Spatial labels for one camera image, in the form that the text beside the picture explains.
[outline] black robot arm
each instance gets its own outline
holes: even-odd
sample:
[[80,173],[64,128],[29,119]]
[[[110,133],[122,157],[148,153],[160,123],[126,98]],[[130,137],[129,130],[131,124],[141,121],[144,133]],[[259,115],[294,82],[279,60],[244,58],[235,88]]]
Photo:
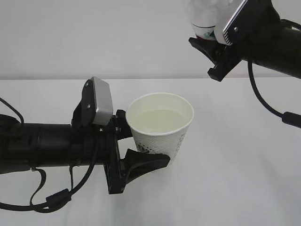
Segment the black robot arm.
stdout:
[[301,116],[280,113],[260,95],[253,75],[257,64],[301,79],[301,25],[280,19],[271,0],[233,0],[214,29],[217,41],[190,38],[190,44],[213,63],[209,76],[222,81],[242,60],[248,62],[256,97],[282,122],[301,128]]
[[93,77],[85,83],[71,125],[23,124],[0,115],[0,174],[37,170],[42,186],[46,174],[40,167],[89,165],[77,186],[46,198],[46,203],[33,205],[31,198],[30,206],[0,203],[0,209],[42,213],[58,210],[84,185],[95,164],[104,166],[109,194],[123,193],[132,180],[166,167],[170,158],[164,154],[128,149],[125,158],[120,158],[118,141],[132,137],[132,133],[125,111],[117,110],[115,115],[112,111],[109,85]]

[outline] white paper cup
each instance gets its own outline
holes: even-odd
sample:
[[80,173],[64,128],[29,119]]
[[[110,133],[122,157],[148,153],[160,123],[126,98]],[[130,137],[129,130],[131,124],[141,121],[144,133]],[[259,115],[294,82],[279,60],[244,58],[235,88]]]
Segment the white paper cup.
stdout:
[[152,93],[131,103],[126,112],[137,151],[176,157],[192,122],[191,104],[171,93]]

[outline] white table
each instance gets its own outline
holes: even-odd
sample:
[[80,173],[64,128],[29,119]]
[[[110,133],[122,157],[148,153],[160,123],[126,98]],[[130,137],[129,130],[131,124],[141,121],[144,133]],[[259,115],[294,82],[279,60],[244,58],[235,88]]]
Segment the white table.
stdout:
[[[1,81],[0,97],[26,122],[70,123],[84,80]],[[301,222],[301,129],[283,124],[255,98],[248,79],[107,80],[115,110],[151,92],[183,96],[195,119],[172,166],[108,195],[102,166],[62,210],[48,214],[0,211],[5,226],[298,226]],[[301,81],[257,79],[278,110],[301,113]],[[0,112],[13,115],[6,107]],[[135,148],[132,139],[120,150]],[[87,167],[75,169],[78,182]],[[46,168],[34,202],[70,187],[66,167]],[[29,203],[38,173],[0,176],[0,200]]]

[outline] cable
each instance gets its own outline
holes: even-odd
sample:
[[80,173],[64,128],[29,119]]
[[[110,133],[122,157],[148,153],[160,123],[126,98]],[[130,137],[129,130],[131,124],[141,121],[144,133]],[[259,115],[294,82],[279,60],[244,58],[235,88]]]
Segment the cable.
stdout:
[[[20,130],[21,130],[22,127],[24,126],[23,116],[12,105],[10,105],[6,100],[2,99],[1,97],[0,97],[0,102],[2,102],[6,107],[8,107],[10,110],[12,110],[20,118],[20,121],[21,121]],[[3,132],[3,131],[0,132],[0,135],[7,136],[7,137],[15,136],[15,134]]]
[[69,167],[70,181],[71,181],[71,190],[73,189],[73,167],[74,167],[74,165],[71,165]]
[[257,97],[257,99],[260,101],[260,103],[267,109],[269,110],[272,114],[282,118],[283,114],[276,111],[274,108],[272,108],[267,102],[265,102],[265,100],[262,98],[262,96],[260,95],[256,83],[255,83],[255,78],[254,78],[254,73],[253,73],[253,61],[252,59],[248,60],[248,70],[249,70],[249,77],[250,77],[250,82],[253,88],[253,91]]
[[88,178],[90,177],[94,166],[96,164],[96,160],[97,160],[97,154],[98,154],[98,147],[99,147],[99,140],[97,138],[95,138],[95,149],[93,152],[93,157],[92,157],[92,161],[87,169],[86,174],[84,175],[84,177],[82,178],[82,180],[75,186],[75,188],[73,188],[70,193],[71,195],[75,194],[79,189],[82,188],[82,186],[86,183],[86,181],[88,180]]

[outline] white wall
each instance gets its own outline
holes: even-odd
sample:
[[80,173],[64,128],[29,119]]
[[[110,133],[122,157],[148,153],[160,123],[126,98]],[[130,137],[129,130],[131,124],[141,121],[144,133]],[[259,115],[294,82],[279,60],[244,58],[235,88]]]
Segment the white wall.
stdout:
[[[273,2],[301,21],[299,1]],[[207,77],[193,35],[181,0],[1,0],[0,79]]]

